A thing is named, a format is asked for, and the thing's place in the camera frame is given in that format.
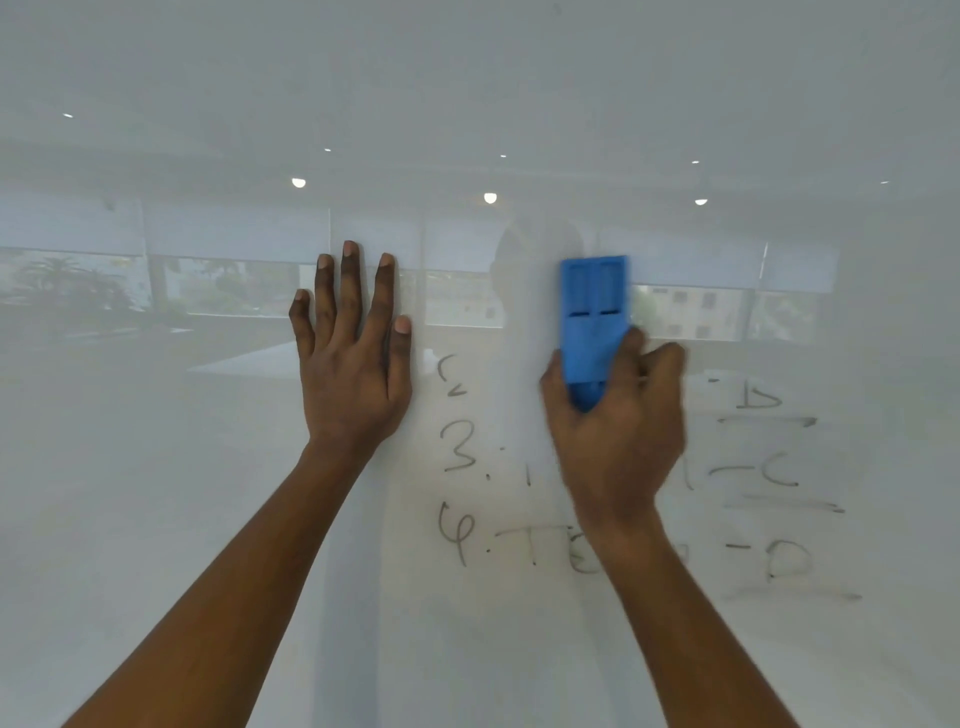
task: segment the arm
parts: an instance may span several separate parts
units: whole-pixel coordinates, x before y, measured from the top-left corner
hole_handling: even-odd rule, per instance
[[[684,349],[641,355],[632,328],[604,398],[569,402],[559,354],[540,381],[577,517],[610,576],[671,728],[796,728],[663,532],[654,496],[684,451]]]
[[[290,309],[310,432],[300,462],[66,728],[247,723],[327,529],[410,401],[410,321],[390,330],[393,289],[385,255],[357,338],[356,243],[344,246],[339,315],[333,258],[321,255],[316,326],[306,291]]]

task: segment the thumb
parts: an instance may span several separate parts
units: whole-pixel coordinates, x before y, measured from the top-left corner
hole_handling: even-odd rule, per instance
[[[686,367],[686,349],[670,342],[644,357],[648,379],[646,393],[662,403],[679,402],[683,398],[681,382]]]
[[[576,425],[580,413],[570,402],[564,381],[564,362],[557,349],[550,357],[546,372],[540,378],[540,396],[546,410],[546,422],[550,433],[557,439],[559,432],[565,432]]]

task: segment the wrist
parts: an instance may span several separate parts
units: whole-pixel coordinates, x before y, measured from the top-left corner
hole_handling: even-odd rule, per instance
[[[599,527],[591,529],[587,536],[604,571],[613,581],[620,573],[634,574],[638,570],[651,569],[664,553],[673,549],[660,515],[652,505],[629,526]]]
[[[358,448],[346,447],[330,441],[319,442],[313,438],[300,454],[299,466],[316,472],[327,481],[352,482],[367,467],[372,453]]]

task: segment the right hand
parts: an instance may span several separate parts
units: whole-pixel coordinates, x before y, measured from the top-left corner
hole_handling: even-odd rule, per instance
[[[601,560],[661,531],[654,496],[686,447],[684,348],[643,354],[645,340],[639,328],[627,331],[603,399],[588,413],[570,402],[559,351],[540,379],[564,483]]]

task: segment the finger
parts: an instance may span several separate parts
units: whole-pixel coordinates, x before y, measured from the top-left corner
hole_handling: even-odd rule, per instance
[[[343,346],[356,341],[362,311],[360,247],[348,240],[344,243],[344,257],[340,262],[340,302],[337,305],[337,323],[333,327],[332,343]]]
[[[662,402],[679,402],[683,397],[686,349],[670,342],[643,357],[640,366],[646,370],[646,396]]]
[[[363,333],[360,334],[361,343],[369,346],[377,355],[383,353],[383,340],[394,319],[395,268],[394,257],[384,253],[380,257],[380,267],[376,269],[370,311],[363,325]]]
[[[620,340],[610,365],[607,388],[637,389],[640,377],[640,353],[646,336],[637,327],[630,327]]]
[[[313,353],[314,333],[310,325],[310,294],[302,288],[294,294],[294,302],[290,304],[290,324],[297,339],[300,361],[306,361]]]
[[[556,440],[558,434],[572,428],[580,418],[580,412],[570,402],[566,389],[564,362],[559,349],[553,352],[546,371],[540,377],[540,396],[546,410],[547,426]]]
[[[390,401],[410,399],[413,385],[410,383],[410,348],[413,340],[413,325],[408,316],[397,316],[390,331],[390,356],[387,365],[387,398]]]
[[[313,295],[317,313],[315,327],[319,349],[330,343],[333,325],[337,320],[337,299],[333,295],[333,256],[324,253],[317,258],[317,272],[313,277]]]

